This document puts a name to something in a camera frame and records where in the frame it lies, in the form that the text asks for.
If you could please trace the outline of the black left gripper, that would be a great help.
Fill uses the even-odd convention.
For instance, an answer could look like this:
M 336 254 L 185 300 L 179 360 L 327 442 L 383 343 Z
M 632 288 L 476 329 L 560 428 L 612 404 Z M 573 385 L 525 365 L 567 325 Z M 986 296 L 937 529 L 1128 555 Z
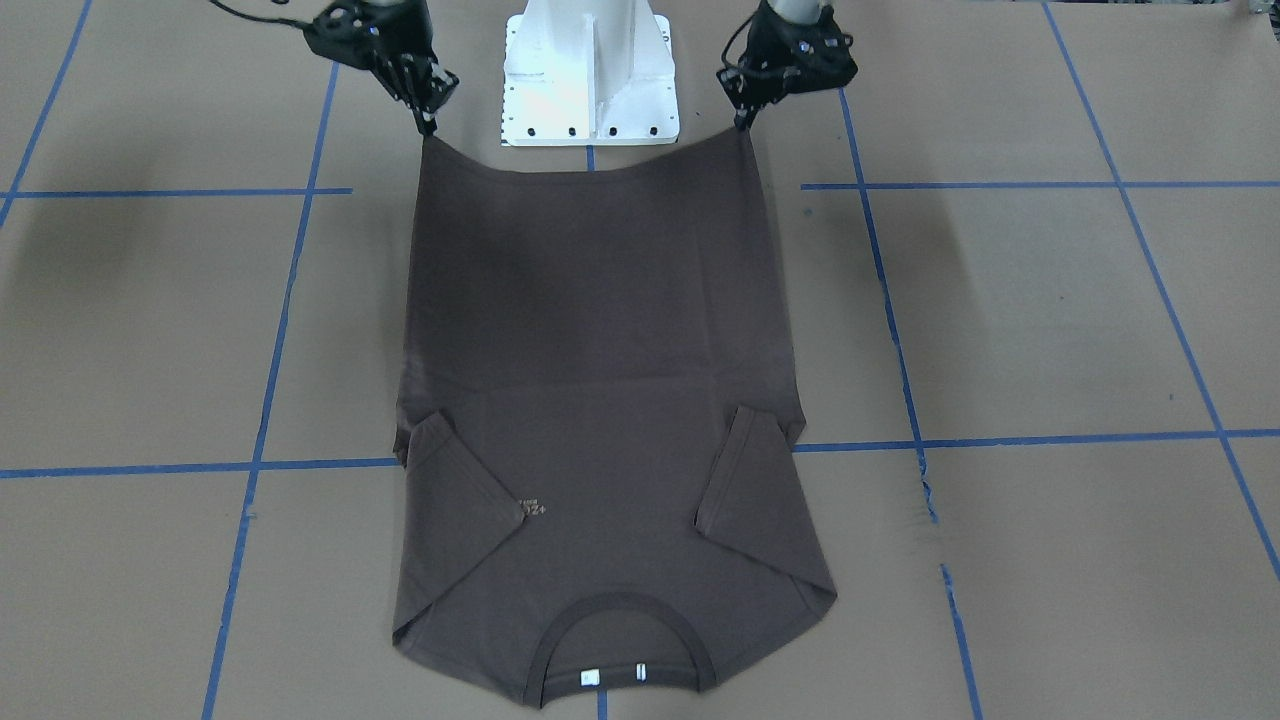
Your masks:
M 787 90 L 787 69 L 795 65 L 792 22 L 771 1 L 759 1 L 748 23 L 746 47 L 735 67 L 722 67 L 716 78 L 735 108 L 733 126 L 745 132 L 760 113 L 762 101 L 780 101 Z

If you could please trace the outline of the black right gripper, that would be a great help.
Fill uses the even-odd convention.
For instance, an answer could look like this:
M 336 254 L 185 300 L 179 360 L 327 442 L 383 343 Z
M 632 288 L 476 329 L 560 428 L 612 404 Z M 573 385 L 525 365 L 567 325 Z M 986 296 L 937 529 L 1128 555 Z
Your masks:
M 417 132 L 436 133 L 436 114 L 460 87 L 433 49 L 433 23 L 425 1 L 367 1 L 365 29 L 372 47 L 371 73 L 389 95 L 404 101 Z

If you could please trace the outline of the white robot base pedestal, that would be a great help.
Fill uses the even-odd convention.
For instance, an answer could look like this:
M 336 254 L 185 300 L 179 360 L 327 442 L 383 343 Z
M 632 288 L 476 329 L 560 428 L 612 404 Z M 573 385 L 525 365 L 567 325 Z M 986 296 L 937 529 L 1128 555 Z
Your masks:
M 530 1 L 504 40 L 504 146 L 678 141 L 671 24 L 649 1 Z

